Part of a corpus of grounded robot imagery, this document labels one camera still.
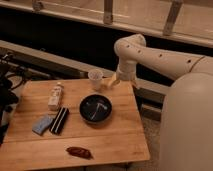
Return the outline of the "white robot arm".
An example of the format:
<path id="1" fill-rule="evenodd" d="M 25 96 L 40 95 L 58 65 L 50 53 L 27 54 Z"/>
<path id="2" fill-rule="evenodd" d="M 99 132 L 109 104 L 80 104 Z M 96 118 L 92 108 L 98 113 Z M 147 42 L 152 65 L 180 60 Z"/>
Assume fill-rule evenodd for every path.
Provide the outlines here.
<path id="1" fill-rule="evenodd" d="M 213 171 L 213 57 L 149 48 L 141 34 L 118 39 L 109 85 L 137 82 L 141 64 L 174 81 L 163 102 L 159 171 Z"/>

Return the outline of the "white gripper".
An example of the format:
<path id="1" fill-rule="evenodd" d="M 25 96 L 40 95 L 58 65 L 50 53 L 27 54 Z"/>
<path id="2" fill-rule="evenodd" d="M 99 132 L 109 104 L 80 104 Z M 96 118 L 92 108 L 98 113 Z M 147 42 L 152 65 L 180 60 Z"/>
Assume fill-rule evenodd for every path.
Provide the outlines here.
<path id="1" fill-rule="evenodd" d="M 113 88 L 122 81 L 131 81 L 131 84 L 137 88 L 136 78 L 136 63 L 133 61 L 120 61 L 116 70 L 107 83 L 108 88 Z"/>

